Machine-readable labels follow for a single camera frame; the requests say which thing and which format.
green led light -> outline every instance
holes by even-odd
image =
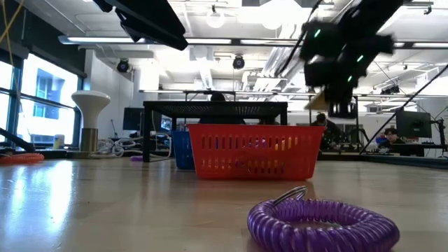
[[[316,33],[314,34],[314,38],[316,38],[317,36],[319,36],[320,33],[321,33],[321,30],[318,29],[318,30],[316,31]]]

window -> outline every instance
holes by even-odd
[[[0,128],[6,130],[6,122],[8,121],[9,96],[0,94]],[[4,136],[0,136],[0,142],[5,141]]]
[[[22,93],[74,107],[71,95],[77,89],[78,77],[76,74],[65,71],[32,54],[24,61]],[[35,116],[57,119],[57,114],[48,107],[36,107],[35,111],[40,114]]]
[[[65,136],[65,144],[72,144],[75,111],[22,99],[17,135],[34,144],[52,144],[56,134]]]
[[[75,107],[71,95],[78,89],[78,77],[30,54],[23,64],[17,135],[34,144],[52,144],[56,134],[72,144]]]
[[[13,76],[13,66],[0,62],[0,88],[11,88],[11,79]]]

blue basket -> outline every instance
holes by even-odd
[[[172,133],[177,168],[182,170],[194,170],[195,161],[193,160],[190,133],[179,131],[174,131]]]

coiled keychain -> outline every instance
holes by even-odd
[[[19,155],[0,155],[0,165],[34,164],[44,160],[44,156],[38,153],[25,153]]]
[[[303,199],[300,186],[254,206],[247,218],[252,238],[267,251],[390,251],[400,239],[395,223],[373,211],[342,202]],[[291,222],[335,223],[340,227],[293,227]]]

white lamp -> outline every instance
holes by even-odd
[[[111,98],[102,92],[80,90],[73,93],[71,99],[83,114],[80,150],[94,152],[98,144],[98,115],[111,102]]]

